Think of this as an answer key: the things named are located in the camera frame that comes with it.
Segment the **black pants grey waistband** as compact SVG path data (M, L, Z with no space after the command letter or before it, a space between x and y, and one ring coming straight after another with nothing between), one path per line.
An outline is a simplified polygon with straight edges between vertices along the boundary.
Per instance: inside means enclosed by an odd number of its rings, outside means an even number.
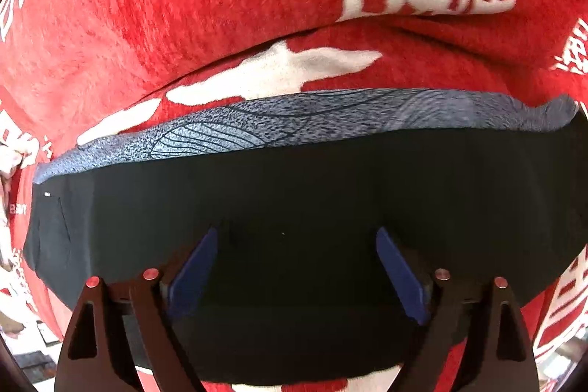
M376 251L504 277L521 308L587 240L587 119L563 94L332 90L244 100L76 147L37 169L24 255L65 305L92 276L217 257L171 322L208 382L289 385L402 365L423 329Z

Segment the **red blanket white lettering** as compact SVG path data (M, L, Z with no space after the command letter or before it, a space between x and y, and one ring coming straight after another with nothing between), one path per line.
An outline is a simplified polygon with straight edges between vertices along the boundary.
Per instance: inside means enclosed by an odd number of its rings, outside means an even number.
M566 94L587 119L587 0L1 0L1 261L62 346L72 318L24 248L37 169L110 135L332 90ZM539 366L587 322L587 240L521 308ZM399 366L203 391L392 391Z

